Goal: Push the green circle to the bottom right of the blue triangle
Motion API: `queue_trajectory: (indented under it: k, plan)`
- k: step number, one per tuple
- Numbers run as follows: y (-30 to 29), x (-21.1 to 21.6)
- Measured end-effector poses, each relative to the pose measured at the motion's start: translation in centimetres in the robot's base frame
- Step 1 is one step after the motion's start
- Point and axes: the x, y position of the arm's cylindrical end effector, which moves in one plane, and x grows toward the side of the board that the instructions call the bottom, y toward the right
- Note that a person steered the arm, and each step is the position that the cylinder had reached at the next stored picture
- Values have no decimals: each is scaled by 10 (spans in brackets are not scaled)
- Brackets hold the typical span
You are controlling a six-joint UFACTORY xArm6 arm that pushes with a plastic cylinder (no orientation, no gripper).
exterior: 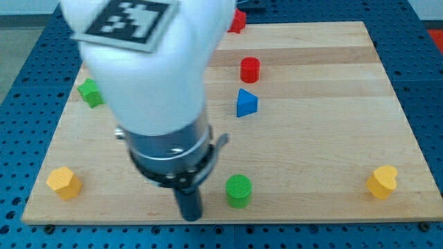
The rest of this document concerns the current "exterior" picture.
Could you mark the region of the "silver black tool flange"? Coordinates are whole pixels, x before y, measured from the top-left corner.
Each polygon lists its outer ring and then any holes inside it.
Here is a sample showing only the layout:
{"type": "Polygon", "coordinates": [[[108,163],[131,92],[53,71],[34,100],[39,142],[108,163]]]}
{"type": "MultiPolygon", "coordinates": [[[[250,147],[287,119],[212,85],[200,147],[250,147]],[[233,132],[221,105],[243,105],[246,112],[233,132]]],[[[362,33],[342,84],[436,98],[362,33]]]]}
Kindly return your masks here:
{"type": "Polygon", "coordinates": [[[215,141],[205,110],[184,128],[158,136],[132,133],[120,125],[115,128],[117,139],[127,143],[129,156],[137,170],[160,187],[191,190],[210,175],[217,164],[229,135],[215,141]]]}

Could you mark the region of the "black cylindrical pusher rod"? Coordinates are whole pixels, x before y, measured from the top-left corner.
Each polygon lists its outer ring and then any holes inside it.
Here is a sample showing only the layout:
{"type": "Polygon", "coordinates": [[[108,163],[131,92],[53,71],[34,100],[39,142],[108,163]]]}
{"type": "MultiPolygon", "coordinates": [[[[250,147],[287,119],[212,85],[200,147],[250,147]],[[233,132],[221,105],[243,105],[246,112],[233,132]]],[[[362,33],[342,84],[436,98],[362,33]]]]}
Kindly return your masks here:
{"type": "Polygon", "coordinates": [[[202,217],[203,204],[198,187],[190,190],[173,189],[181,216],[186,221],[197,221],[202,217]]]}

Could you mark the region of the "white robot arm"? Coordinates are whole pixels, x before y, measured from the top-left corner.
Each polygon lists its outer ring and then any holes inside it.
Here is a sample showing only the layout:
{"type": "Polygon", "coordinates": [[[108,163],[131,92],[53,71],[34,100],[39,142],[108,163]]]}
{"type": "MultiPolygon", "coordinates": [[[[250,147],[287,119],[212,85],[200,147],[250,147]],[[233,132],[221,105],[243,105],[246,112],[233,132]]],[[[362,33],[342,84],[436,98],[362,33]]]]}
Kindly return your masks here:
{"type": "Polygon", "coordinates": [[[229,139],[213,138],[204,72],[236,7],[234,0],[60,1],[135,166],[174,190],[186,221],[201,217],[199,185],[229,139]]]}

